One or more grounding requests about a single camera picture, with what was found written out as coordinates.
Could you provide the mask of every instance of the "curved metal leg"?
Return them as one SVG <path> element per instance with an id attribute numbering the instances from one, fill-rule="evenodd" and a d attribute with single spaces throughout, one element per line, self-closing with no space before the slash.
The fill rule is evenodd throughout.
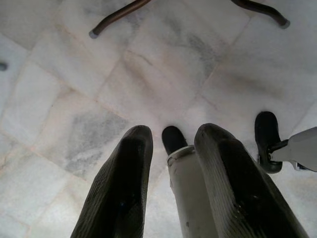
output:
<path id="1" fill-rule="evenodd" d="M 279 11 L 275 8 L 263 5 L 249 0 L 231 0 L 234 4 L 244 9 L 259 12 L 272 17 L 283 29 L 286 29 L 290 25 L 290 21 L 287 20 Z"/>
<path id="2" fill-rule="evenodd" d="M 89 36 L 93 39 L 97 38 L 99 34 L 111 23 L 123 18 L 124 16 L 140 9 L 151 0 L 135 0 L 129 5 L 121 8 L 120 10 L 114 12 L 113 14 L 107 16 L 103 19 L 91 32 L 89 32 Z"/>

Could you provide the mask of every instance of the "tile grout line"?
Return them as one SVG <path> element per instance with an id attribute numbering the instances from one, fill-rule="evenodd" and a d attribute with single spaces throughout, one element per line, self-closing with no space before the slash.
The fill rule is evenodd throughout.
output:
<path id="1" fill-rule="evenodd" d="M 19 221 L 18 219 L 16 219 L 15 217 L 11 216 L 10 214 L 8 213 L 4 213 L 6 216 L 10 217 L 11 219 L 15 220 L 17 223 L 21 224 L 21 225 L 24 225 L 26 228 L 30 228 L 31 226 L 22 222 L 22 221 Z"/>
<path id="2" fill-rule="evenodd" d="M 14 94 L 16 92 L 17 85 L 22 80 L 22 73 L 26 69 L 29 57 L 30 57 L 30 52 L 28 52 L 28 56 L 25 58 L 25 61 L 24 61 L 23 65 L 21 66 L 21 69 L 20 69 L 19 73 L 16 76 L 16 81 L 14 83 L 12 92 L 11 92 L 10 96 L 8 97 L 6 103 L 5 103 L 4 110 L 2 111 L 2 114 L 0 115 L 0 128 L 2 128 L 2 122 L 3 122 L 3 119 L 4 119 L 4 115 L 5 115 L 6 111 L 8 110 L 9 105 L 11 104 L 11 102 L 13 100 L 13 96 L 14 96 Z"/>
<path id="3" fill-rule="evenodd" d="M 95 103 L 97 103 L 99 106 L 101 106 L 102 108 L 106 109 L 107 111 L 117 115 L 120 118 L 123 118 L 125 120 L 129 120 L 128 118 L 124 117 L 123 115 L 119 114 L 118 112 L 114 111 L 112 108 L 107 107 L 105 104 L 102 104 L 99 101 L 96 101 L 95 99 L 91 98 L 90 96 L 86 95 L 85 93 L 80 92 L 78 89 L 74 88 L 73 86 L 71 86 L 70 84 L 68 84 L 65 80 L 62 80 L 59 76 L 55 75 L 54 73 L 52 73 L 50 70 L 47 70 L 45 68 L 43 68 L 41 65 L 39 65 L 37 62 L 33 61 L 32 59 L 30 59 L 30 61 L 34 64 L 36 64 L 39 68 L 41 68 L 42 70 L 44 70 L 45 72 L 47 72 L 48 74 L 50 74 L 51 76 L 53 76 L 60 84 L 66 86 L 67 88 L 70 88 L 71 90 L 73 90 L 74 92 L 80 94 L 82 97 L 87 98 L 90 101 L 93 101 Z"/>
<path id="4" fill-rule="evenodd" d="M 67 184 L 68 184 L 69 180 L 67 181 L 67 183 L 65 184 L 65 186 L 56 194 L 56 196 L 53 198 L 53 200 L 46 206 L 46 208 L 42 211 L 42 213 L 39 215 L 38 219 L 35 220 L 32 225 L 30 225 L 30 231 L 27 234 L 27 237 L 31 234 L 31 230 L 32 230 L 32 226 L 38 224 L 41 219 L 43 218 L 44 214 L 53 206 L 54 202 L 61 197 L 61 195 L 63 194 L 64 191 L 66 191 L 67 188 Z"/>
<path id="5" fill-rule="evenodd" d="M 63 2 L 65 2 L 65 1 L 66 1 L 66 0 L 62 0 L 61 3 L 59 3 L 59 5 L 57 6 L 56 10 L 53 11 L 53 13 L 52 13 L 52 21 L 57 17 L 58 10 L 59 10 L 60 6 L 63 4 Z M 11 37 L 9 37 L 9 36 L 8 36 L 6 33 L 4 33 L 4 32 L 0 32 L 0 34 L 3 34 L 5 37 L 7 37 L 8 39 L 10 39 L 12 42 L 14 42 L 15 44 L 17 44 L 18 46 L 24 48 L 24 49 L 27 50 L 28 52 L 32 52 L 33 49 L 34 49 L 34 47 L 35 47 L 35 45 L 36 45 L 36 43 L 39 41 L 39 39 L 41 38 L 41 36 L 43 35 L 43 33 L 46 31 L 46 29 L 47 29 L 47 27 L 46 27 L 44 30 L 42 30 L 41 32 L 39 32 L 38 36 L 37 36 L 36 39 L 35 39 L 35 44 L 34 44 L 34 46 L 33 46 L 31 49 L 27 49 L 27 48 L 25 48 L 24 46 L 20 45 L 20 43 L 16 42 L 14 39 L 12 39 Z"/>
<path id="6" fill-rule="evenodd" d="M 87 181 L 87 180 L 85 180 L 85 179 L 83 179 L 83 178 L 81 178 L 81 177 L 78 177 L 78 176 L 72 174 L 71 172 L 65 170 L 64 168 L 60 167 L 59 165 L 55 164 L 53 161 L 51 161 L 51 160 L 50 160 L 49 158 L 47 158 L 46 156 L 44 156 L 44 155 L 38 153 L 38 152 L 35 151 L 35 150 L 32 150 L 29 146 L 27 146 L 27 145 L 25 145 L 24 143 L 20 142 L 17 138 L 15 138 L 14 136 L 8 134 L 7 132 L 3 131 L 2 129 L 0 129 L 0 133 L 2 133 L 3 135 L 7 136 L 9 139 L 15 141 L 16 143 L 18 143 L 20 146 L 22 146 L 22 147 L 23 147 L 24 149 L 26 149 L 27 151 L 29 151 L 29 152 L 35 154 L 36 156 L 38 156 L 38 157 L 40 157 L 40 158 L 45 159 L 46 161 L 48 161 L 48 162 L 49 162 L 50 164 L 52 164 L 52 165 L 57 166 L 59 169 L 63 170 L 68 176 L 74 177 L 74 178 L 76 178 L 76 179 L 80 179 L 80 180 L 82 180 L 82 181 L 84 181 L 84 182 L 87 182 L 88 184 L 91 184 L 89 181 Z"/>
<path id="7" fill-rule="evenodd" d="M 148 19 L 149 15 L 151 14 L 151 12 L 153 11 L 153 5 L 151 4 L 151 6 L 149 6 L 149 12 L 146 14 L 146 16 L 144 17 L 143 21 L 141 22 L 139 28 L 136 30 L 135 36 L 133 37 L 133 39 L 131 40 L 131 42 L 126 46 L 126 48 L 123 50 L 121 56 L 119 57 L 118 61 L 115 63 L 114 67 L 112 68 L 112 70 L 110 71 L 109 75 L 107 76 L 107 78 L 105 79 L 105 81 L 103 82 L 103 84 L 101 85 L 100 89 L 98 90 L 97 94 L 96 94 L 96 100 L 98 102 L 100 102 L 98 100 L 101 91 L 103 89 L 103 87 L 109 82 L 109 78 L 112 76 L 112 74 L 114 73 L 115 69 L 117 68 L 117 66 L 121 63 L 121 61 L 124 59 L 124 56 L 126 54 L 127 51 L 129 51 L 129 47 L 131 46 L 131 44 L 135 41 L 135 39 L 137 38 L 138 34 L 140 32 L 142 32 L 142 28 L 144 28 L 144 23 L 146 22 L 146 20 Z"/>
<path id="8" fill-rule="evenodd" d="M 224 54 L 224 56 L 221 58 L 221 60 L 216 64 L 216 66 L 214 67 L 213 71 L 210 73 L 210 75 L 206 78 L 206 80 L 202 83 L 202 86 L 199 88 L 199 90 L 196 92 L 195 97 L 189 102 L 189 106 L 187 108 L 184 109 L 184 111 L 182 112 L 182 116 L 186 115 L 186 113 L 188 112 L 188 110 L 190 109 L 190 106 L 192 103 L 194 103 L 195 99 L 198 96 L 203 97 L 208 103 L 210 103 L 210 101 L 205 98 L 205 96 L 202 95 L 202 91 L 205 88 L 205 84 L 207 84 L 207 82 L 209 80 L 212 79 L 212 76 L 215 74 L 215 72 L 217 71 L 217 69 L 229 58 L 230 53 L 232 52 L 232 48 L 234 47 L 234 45 L 236 44 L 236 42 L 242 37 L 242 34 L 244 33 L 244 31 L 246 30 L 246 28 L 248 27 L 248 25 L 250 24 L 251 20 L 253 18 L 250 17 L 248 23 L 244 26 L 243 30 L 240 32 L 240 34 L 236 37 L 236 39 L 228 45 L 228 49 L 226 50 L 226 53 Z"/>

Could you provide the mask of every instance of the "gray marble veining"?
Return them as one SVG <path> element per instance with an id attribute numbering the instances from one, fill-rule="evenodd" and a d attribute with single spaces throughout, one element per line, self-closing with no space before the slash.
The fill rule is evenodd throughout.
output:
<path id="1" fill-rule="evenodd" d="M 62 0 L 2 0 L 0 32 L 31 50 Z"/>
<path id="2" fill-rule="evenodd" d="M 127 120 L 69 90 L 53 104 L 34 148 L 65 170 L 90 180 L 127 127 Z"/>
<path id="3" fill-rule="evenodd" d="M 174 85 L 197 91 L 227 46 L 183 1 L 161 0 L 128 49 L 155 65 Z"/>

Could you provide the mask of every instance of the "floor tile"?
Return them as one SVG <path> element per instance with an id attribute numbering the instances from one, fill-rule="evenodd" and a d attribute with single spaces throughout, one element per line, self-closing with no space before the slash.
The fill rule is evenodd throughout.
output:
<path id="1" fill-rule="evenodd" d="M 175 120 L 194 96 L 194 91 L 173 85 L 143 57 L 126 52 L 98 100 L 160 136 L 164 126 Z"/>
<path id="2" fill-rule="evenodd" d="M 3 116 L 3 130 L 20 142 L 32 145 L 62 87 L 52 75 L 28 63 Z"/>
<path id="3" fill-rule="evenodd" d="M 196 91 L 227 44 L 183 1 L 160 0 L 128 50 L 163 72 L 170 84 Z"/>
<path id="4" fill-rule="evenodd" d="M 54 102 L 34 149 L 74 175 L 90 180 L 129 126 L 127 120 L 69 90 Z"/>
<path id="5" fill-rule="evenodd" d="M 88 33 L 104 17 L 130 2 L 130 0 L 65 0 L 61 5 L 55 22 L 63 26 L 66 32 L 81 43 L 78 46 L 81 49 L 78 47 L 74 48 L 65 37 L 58 41 L 56 39 L 55 42 L 57 42 L 54 45 L 54 51 L 61 51 L 59 57 L 69 60 L 67 68 L 65 69 L 63 64 L 59 65 L 59 60 L 56 58 L 50 59 L 47 64 L 55 65 L 54 70 L 61 74 L 65 81 L 71 82 L 81 92 L 88 93 L 86 92 L 86 88 L 90 87 L 98 89 L 100 85 L 97 84 L 96 80 L 99 76 L 96 74 L 101 72 L 105 78 L 109 76 L 123 51 L 134 39 L 144 17 L 149 12 L 148 6 L 151 3 L 111 24 L 97 39 L 91 39 Z M 51 45 L 54 42 L 52 42 L 52 39 L 49 39 L 46 44 Z M 72 62 L 74 57 L 82 62 L 74 64 Z M 76 74 L 76 77 L 70 75 L 72 71 L 74 71 L 73 74 Z M 83 85 L 81 81 L 84 81 L 82 78 L 85 76 L 87 83 Z"/>
<path id="6" fill-rule="evenodd" d="M 14 89 L 27 54 L 26 49 L 0 33 L 0 62 L 7 64 L 7 70 L 0 71 L 0 116 Z"/>
<path id="7" fill-rule="evenodd" d="M 0 214 L 0 237 L 1 238 L 24 238 L 28 227 L 12 217 Z"/>
<path id="8" fill-rule="evenodd" d="M 6 135 L 0 133 L 0 171 L 5 165 L 6 158 L 17 143 Z"/>
<path id="9" fill-rule="evenodd" d="M 32 51 L 31 59 L 91 98 L 96 96 L 106 79 L 94 55 L 60 26 L 51 27 L 43 33 Z"/>
<path id="10" fill-rule="evenodd" d="M 254 134 L 254 120 L 263 110 L 276 114 L 281 137 L 288 137 L 316 100 L 315 10 L 297 0 L 283 6 L 294 24 L 281 30 L 255 16 L 203 88 L 203 96 L 240 125 L 239 138 Z M 303 11 L 306 18 L 300 19 Z"/>
<path id="11" fill-rule="evenodd" d="M 30 50 L 62 0 L 2 0 L 0 32 Z"/>
<path id="12" fill-rule="evenodd" d="M 176 201 L 169 186 L 167 168 L 148 199 L 144 226 L 145 238 L 181 238 Z"/>
<path id="13" fill-rule="evenodd" d="M 79 218 L 90 186 L 79 178 L 71 178 L 64 191 L 54 200 L 29 238 L 69 238 Z"/>
<path id="14" fill-rule="evenodd" d="M 63 189 L 69 176 L 22 147 L 8 155 L 0 174 L 0 210 L 31 225 Z"/>
<path id="15" fill-rule="evenodd" d="M 292 135 L 300 133 L 304 130 L 311 129 L 317 126 L 317 102 L 307 110 L 301 121 L 296 125 L 295 129 L 292 132 Z"/>
<path id="16" fill-rule="evenodd" d="M 242 33 L 250 18 L 242 8 L 232 1 L 185 0 L 197 17 L 201 17 L 227 43 L 232 44 Z"/>
<path id="17" fill-rule="evenodd" d="M 226 117 L 217 105 L 201 95 L 197 95 L 191 102 L 183 118 L 183 121 L 176 122 L 176 126 L 183 132 L 189 144 L 194 144 L 198 128 L 205 123 L 213 123 L 230 131 L 238 126 L 234 119 Z"/>
<path id="18" fill-rule="evenodd" d="M 284 162 L 282 171 L 271 177 L 308 236 L 316 238 L 317 174 L 295 171 L 290 163 Z"/>

